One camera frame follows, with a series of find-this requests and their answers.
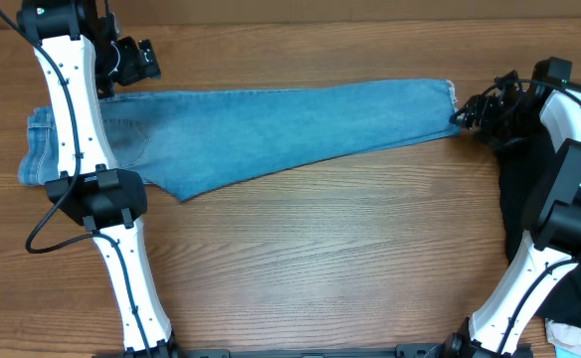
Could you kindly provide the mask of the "light blue denim jeans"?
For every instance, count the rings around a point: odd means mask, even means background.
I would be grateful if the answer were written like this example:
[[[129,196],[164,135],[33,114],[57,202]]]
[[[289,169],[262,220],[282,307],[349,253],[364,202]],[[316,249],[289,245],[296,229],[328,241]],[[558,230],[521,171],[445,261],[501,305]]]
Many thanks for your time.
[[[448,80],[320,89],[131,92],[101,101],[123,169],[185,201],[215,189],[352,154],[458,134]]]

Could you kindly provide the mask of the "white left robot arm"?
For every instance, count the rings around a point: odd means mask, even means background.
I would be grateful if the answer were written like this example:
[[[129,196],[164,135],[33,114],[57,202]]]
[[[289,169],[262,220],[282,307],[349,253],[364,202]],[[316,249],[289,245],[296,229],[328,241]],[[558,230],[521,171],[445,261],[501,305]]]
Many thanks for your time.
[[[122,321],[123,356],[179,357],[158,298],[144,242],[147,196],[138,173],[120,168],[99,102],[160,76],[149,41],[122,37],[110,10],[93,1],[25,1],[13,28],[44,72],[58,140],[58,178],[45,184],[52,211],[85,229],[108,271]]]

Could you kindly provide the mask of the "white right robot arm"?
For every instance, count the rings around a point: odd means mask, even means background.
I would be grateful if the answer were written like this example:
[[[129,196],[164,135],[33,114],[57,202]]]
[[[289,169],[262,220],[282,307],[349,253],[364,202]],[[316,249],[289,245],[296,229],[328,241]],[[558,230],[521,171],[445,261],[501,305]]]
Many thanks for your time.
[[[581,355],[581,85],[571,70],[542,60],[530,79],[497,78],[451,116],[498,159],[509,267],[434,357],[527,357],[519,338],[536,316],[554,345]]]

